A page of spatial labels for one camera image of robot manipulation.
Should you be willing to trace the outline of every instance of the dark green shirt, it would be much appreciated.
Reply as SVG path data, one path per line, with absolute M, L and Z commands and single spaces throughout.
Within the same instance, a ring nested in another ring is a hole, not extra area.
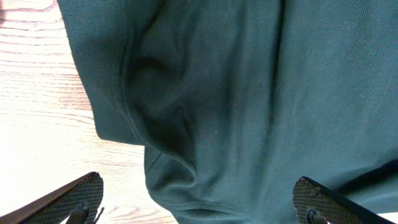
M 98 135 L 179 223 L 297 223 L 301 176 L 398 211 L 395 0 L 58 0 Z

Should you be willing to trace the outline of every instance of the light wood surface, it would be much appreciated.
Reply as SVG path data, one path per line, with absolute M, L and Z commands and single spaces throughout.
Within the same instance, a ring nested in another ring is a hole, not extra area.
M 99 224 L 175 223 L 148 196 L 143 147 L 96 135 L 57 2 L 0 1 L 0 215 L 97 171 Z

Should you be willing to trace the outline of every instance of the shirt fabric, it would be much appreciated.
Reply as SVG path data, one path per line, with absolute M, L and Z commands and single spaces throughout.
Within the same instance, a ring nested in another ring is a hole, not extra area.
M 179 223 L 297 223 L 301 176 L 398 211 L 395 0 L 58 0 L 98 135 Z

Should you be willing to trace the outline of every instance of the wooden floor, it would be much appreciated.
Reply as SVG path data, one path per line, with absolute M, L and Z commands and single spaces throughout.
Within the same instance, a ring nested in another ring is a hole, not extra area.
M 89 172 L 101 223 L 175 223 L 148 196 L 143 147 L 103 141 L 53 0 L 0 0 L 0 215 Z

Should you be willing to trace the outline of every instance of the wood grain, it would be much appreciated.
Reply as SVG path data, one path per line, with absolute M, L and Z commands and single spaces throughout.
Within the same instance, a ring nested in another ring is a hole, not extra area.
M 0 215 L 97 171 L 99 224 L 176 223 L 148 196 L 143 147 L 96 135 L 57 2 L 0 6 Z

